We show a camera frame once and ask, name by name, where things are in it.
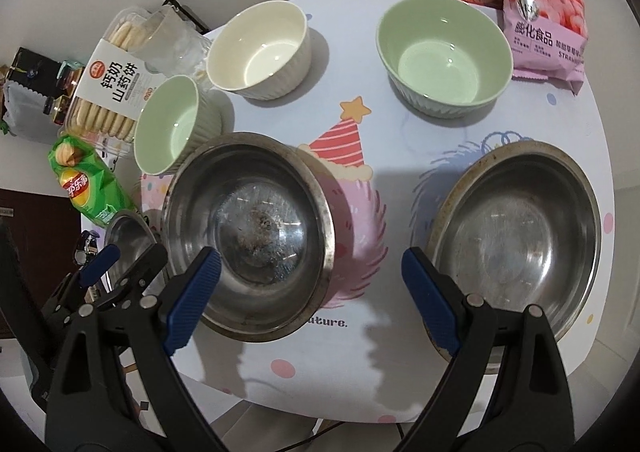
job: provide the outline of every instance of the cartoon illustration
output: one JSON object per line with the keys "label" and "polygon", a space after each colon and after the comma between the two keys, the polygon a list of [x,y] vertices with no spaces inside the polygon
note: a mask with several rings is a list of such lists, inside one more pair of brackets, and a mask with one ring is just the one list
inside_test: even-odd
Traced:
{"label": "cartoon illustration", "polygon": [[361,297],[388,248],[385,234],[386,205],[373,190],[373,170],[364,163],[358,124],[371,113],[358,96],[341,102],[340,122],[300,149],[319,159],[327,169],[318,175],[335,228],[335,263],[322,307],[342,307]]}
{"label": "cartoon illustration", "polygon": [[411,245],[420,248],[427,245],[431,223],[441,204],[467,168],[494,148],[520,140],[530,138],[512,130],[492,132],[479,144],[463,143],[455,150],[444,152],[442,158],[431,161],[435,167],[420,176],[420,183],[414,189],[415,199],[411,207]]}
{"label": "cartoon illustration", "polygon": [[148,221],[146,224],[152,230],[159,231],[160,219],[162,217],[162,204],[169,188],[173,175],[161,174],[159,176],[143,175],[144,181],[141,183],[140,201],[142,211]]}

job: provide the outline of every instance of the lay's chips bag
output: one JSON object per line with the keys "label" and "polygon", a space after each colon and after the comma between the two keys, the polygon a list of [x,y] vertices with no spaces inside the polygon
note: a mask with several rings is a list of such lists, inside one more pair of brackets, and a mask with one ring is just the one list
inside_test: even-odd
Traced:
{"label": "lay's chips bag", "polygon": [[49,164],[74,207],[96,225],[106,228],[120,210],[138,210],[91,145],[65,134],[49,152]]}

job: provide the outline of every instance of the cable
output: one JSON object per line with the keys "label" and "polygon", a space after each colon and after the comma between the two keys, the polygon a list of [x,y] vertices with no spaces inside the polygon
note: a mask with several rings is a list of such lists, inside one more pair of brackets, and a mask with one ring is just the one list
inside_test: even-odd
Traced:
{"label": "cable", "polygon": [[311,443],[316,438],[319,438],[322,434],[326,434],[330,430],[333,430],[336,427],[340,427],[340,425],[342,425],[343,423],[344,423],[343,421],[339,421],[338,423],[331,425],[331,427],[325,428],[322,432],[318,432],[312,437],[308,437],[306,439],[303,439],[302,441],[298,441],[293,445],[289,445],[288,447],[281,448],[279,450],[276,450],[275,452],[289,452],[289,450],[293,450],[294,448],[298,448],[299,446],[306,445],[307,443]]}

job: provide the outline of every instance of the blue gripper pad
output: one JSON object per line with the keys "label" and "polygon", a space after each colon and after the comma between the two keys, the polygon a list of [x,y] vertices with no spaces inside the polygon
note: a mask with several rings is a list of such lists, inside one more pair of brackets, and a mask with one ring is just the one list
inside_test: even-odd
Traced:
{"label": "blue gripper pad", "polygon": [[175,302],[166,319],[167,335],[162,345],[168,356],[189,342],[220,280],[221,270],[220,254],[212,250]]}
{"label": "blue gripper pad", "polygon": [[120,249],[115,244],[107,244],[92,260],[80,270],[79,284],[88,288],[98,282],[111,266],[120,258]]}
{"label": "blue gripper pad", "polygon": [[456,318],[449,304],[438,290],[431,277],[408,249],[402,255],[402,280],[429,330],[431,339],[449,355],[455,356],[460,348],[456,332]]}

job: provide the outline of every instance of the round table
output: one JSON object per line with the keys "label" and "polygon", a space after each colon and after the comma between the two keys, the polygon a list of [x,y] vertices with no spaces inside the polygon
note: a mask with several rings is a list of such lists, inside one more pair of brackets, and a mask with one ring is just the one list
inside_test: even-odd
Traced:
{"label": "round table", "polygon": [[[227,130],[260,132],[334,164],[341,190],[325,191],[336,225],[334,295],[297,332],[275,342],[238,342],[199,324],[174,356],[183,374],[314,418],[415,421],[446,362],[402,282],[402,252],[424,247],[439,203],[469,165],[523,138],[572,156],[598,201],[603,230],[597,276],[559,342],[568,374],[586,358],[609,284],[614,213],[609,153],[588,82],[574,96],[549,82],[514,80],[489,110],[460,120],[421,116],[396,93],[376,52],[378,21],[398,1],[295,0],[311,28],[311,73],[273,102],[229,96]],[[480,10],[497,19],[495,10]],[[143,177],[143,209],[152,223],[170,180]],[[484,378],[471,416],[484,411],[494,381]]]}

